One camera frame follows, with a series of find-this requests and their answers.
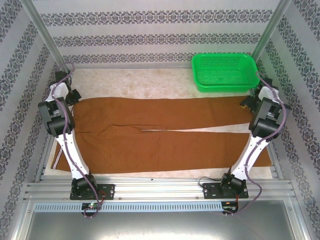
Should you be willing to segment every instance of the green plastic basket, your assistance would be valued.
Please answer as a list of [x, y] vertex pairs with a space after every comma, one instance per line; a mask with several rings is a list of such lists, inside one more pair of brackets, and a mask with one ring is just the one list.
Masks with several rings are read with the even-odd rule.
[[200, 92], [246, 92], [259, 83], [254, 59], [244, 53], [202, 53], [192, 60]]

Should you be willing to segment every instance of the black mounting plate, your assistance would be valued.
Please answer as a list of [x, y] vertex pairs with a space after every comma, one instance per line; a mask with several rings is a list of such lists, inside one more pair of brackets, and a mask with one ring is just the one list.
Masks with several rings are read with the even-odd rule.
[[[102, 200], [103, 193], [105, 193], [104, 200], [113, 200], [115, 196], [115, 186], [114, 184], [97, 184], [97, 192], [99, 200]], [[78, 196], [77, 194], [70, 193], [70, 200], [96, 200], [94, 194], [85, 195], [85, 196]]]
[[[205, 182], [202, 184], [203, 186], [203, 195], [204, 199], [235, 199], [236, 196], [234, 194], [228, 194], [227, 192], [222, 192], [220, 188], [220, 182]], [[249, 198], [248, 190], [242, 191], [238, 195], [239, 199], [247, 199]]]

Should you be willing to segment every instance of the wall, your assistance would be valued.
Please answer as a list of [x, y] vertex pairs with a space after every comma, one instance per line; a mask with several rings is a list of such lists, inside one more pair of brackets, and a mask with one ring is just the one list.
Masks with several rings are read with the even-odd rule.
[[0, 0], [0, 240], [10, 235], [47, 132], [38, 103], [55, 61], [18, 0]]
[[196, 53], [252, 53], [279, 0], [35, 0], [77, 68], [190, 67]]
[[290, 104], [285, 129], [273, 141], [291, 179], [312, 239], [320, 239], [320, 0], [293, 0], [259, 61]]

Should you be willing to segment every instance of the purple cable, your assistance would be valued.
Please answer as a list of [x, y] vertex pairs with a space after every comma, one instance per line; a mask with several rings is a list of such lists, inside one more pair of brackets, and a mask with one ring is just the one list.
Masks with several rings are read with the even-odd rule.
[[260, 144], [264, 141], [264, 140], [268, 140], [270, 138], [272, 138], [273, 136], [275, 136], [277, 133], [279, 133], [281, 131], [281, 129], [283, 128], [283, 126], [285, 125], [285, 122], [286, 122], [286, 118], [287, 118], [287, 112], [286, 112], [286, 107], [284, 105], [284, 103], [280, 100], [280, 98], [277, 97], [277, 94], [275, 93], [274, 89], [265, 81], [262, 79], [261, 76], [264, 77], [264, 75], [260, 72], [256, 72], [255, 75], [260, 79], [261, 82], [263, 82], [266, 87], [268, 89], [271, 90], [272, 94], [273, 94], [273, 97], [274, 99], [276, 99], [276, 101], [281, 105], [281, 108], [283, 110], [283, 118], [282, 118], [282, 121], [281, 121], [281, 124], [279, 125], [279, 127], [277, 128], [276, 131], [274, 131], [273, 133], [271, 133], [270, 135], [262, 138], [260, 141], [258, 141], [258, 143], [255, 145], [255, 147], [252, 149], [252, 151], [250, 152], [248, 158], [246, 159], [245, 161], [245, 168], [244, 168], [244, 172], [245, 172], [245, 175], [246, 175], [246, 178], [251, 182], [253, 183], [254, 185], [256, 185], [258, 188], [259, 188], [259, 193], [253, 198], [253, 200], [251, 202], [249, 202], [248, 205], [246, 205], [245, 207], [241, 208], [236, 214], [239, 214], [241, 213], [241, 211], [243, 211], [244, 209], [246, 209], [247, 207], [249, 207], [251, 204], [253, 204], [261, 195], [262, 193], [262, 187], [255, 181], [253, 181], [250, 177], [249, 177], [249, 174], [248, 174], [248, 163], [249, 163], [249, 160], [252, 156], [252, 154], [254, 154], [255, 150], [260, 146]]
[[86, 177], [86, 175], [81, 171], [81, 169], [77, 166], [77, 164], [75, 163], [75, 161], [72, 159], [71, 155], [70, 155], [70, 152], [69, 152], [69, 149], [68, 149], [68, 145], [67, 145], [67, 137], [66, 137], [66, 131], [67, 131], [67, 127], [68, 127], [68, 115], [67, 115], [67, 110], [65, 108], [65, 106], [58, 100], [55, 98], [54, 96], [54, 93], [55, 93], [55, 90], [57, 88], [57, 86], [59, 86], [63, 81], [65, 81], [67, 78], [69, 78], [71, 76], [71, 74], [75, 71], [75, 65], [72, 63], [72, 62], [65, 62], [63, 64], [61, 64], [58, 68], [60, 69], [62, 66], [66, 65], [66, 64], [71, 64], [72, 65], [72, 70], [70, 71], [70, 73], [64, 77], [63, 79], [61, 79], [55, 86], [54, 88], [52, 89], [52, 98], [53, 100], [56, 101], [56, 103], [62, 108], [62, 111], [63, 111], [63, 114], [64, 114], [64, 127], [63, 127], [63, 140], [64, 140], [64, 144], [65, 144], [65, 150], [66, 150], [66, 154], [68, 155], [70, 161], [72, 162], [72, 164], [75, 166], [75, 168], [79, 171], [79, 173], [83, 176], [84, 180], [89, 184], [90, 188], [92, 189], [93, 193], [94, 193], [94, 196], [96, 198], [96, 201], [97, 201], [97, 209], [95, 211], [95, 213], [92, 215], [92, 216], [87, 216], [86, 215], [86, 211], [87, 209], [85, 209], [83, 211], [83, 215], [86, 219], [92, 219], [94, 218], [98, 212], [99, 212], [99, 208], [101, 206], [100, 202], [99, 202], [99, 197], [98, 197], [98, 193], [95, 189], [95, 187], [92, 185], [92, 183], [89, 181], [89, 179]]

